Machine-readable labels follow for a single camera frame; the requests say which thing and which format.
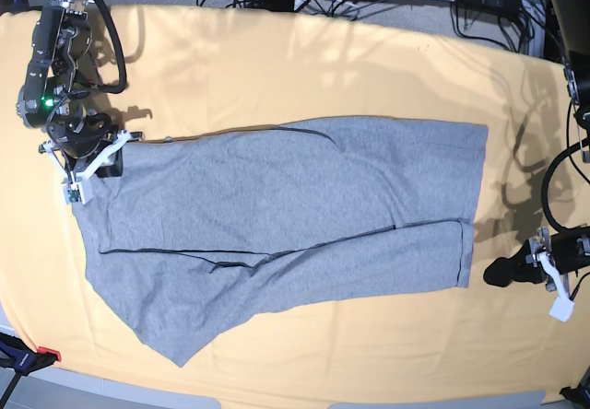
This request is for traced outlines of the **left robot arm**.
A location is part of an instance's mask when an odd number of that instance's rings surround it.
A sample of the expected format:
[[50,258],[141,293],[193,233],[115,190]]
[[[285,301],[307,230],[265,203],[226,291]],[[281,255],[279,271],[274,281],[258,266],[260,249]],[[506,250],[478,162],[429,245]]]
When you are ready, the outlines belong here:
[[[570,96],[566,126],[576,122],[580,131],[589,131],[589,0],[550,0],[559,24],[564,49],[564,75]],[[565,135],[566,148],[549,164],[541,184],[543,215],[549,223],[528,239],[513,256],[500,257],[483,274],[486,284],[508,287],[513,283],[545,283],[565,286],[563,278],[589,267],[589,227],[566,227],[559,223],[549,205],[549,186],[559,165],[579,152],[589,161],[589,139],[575,143]]]

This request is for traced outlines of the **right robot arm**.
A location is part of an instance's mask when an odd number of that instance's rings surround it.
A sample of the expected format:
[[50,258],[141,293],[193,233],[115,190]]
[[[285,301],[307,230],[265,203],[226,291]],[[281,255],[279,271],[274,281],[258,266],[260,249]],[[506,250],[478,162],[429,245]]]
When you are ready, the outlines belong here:
[[[12,4],[25,10],[29,0],[12,0]],[[112,41],[118,71],[113,84],[85,76],[78,66],[89,56],[93,39],[90,4],[98,8]],[[142,135],[122,130],[109,114],[83,105],[94,94],[120,94],[127,86],[123,47],[104,0],[43,0],[31,47],[17,114],[26,127],[47,134],[40,153],[54,160],[69,184],[92,175],[121,176],[123,146]]]

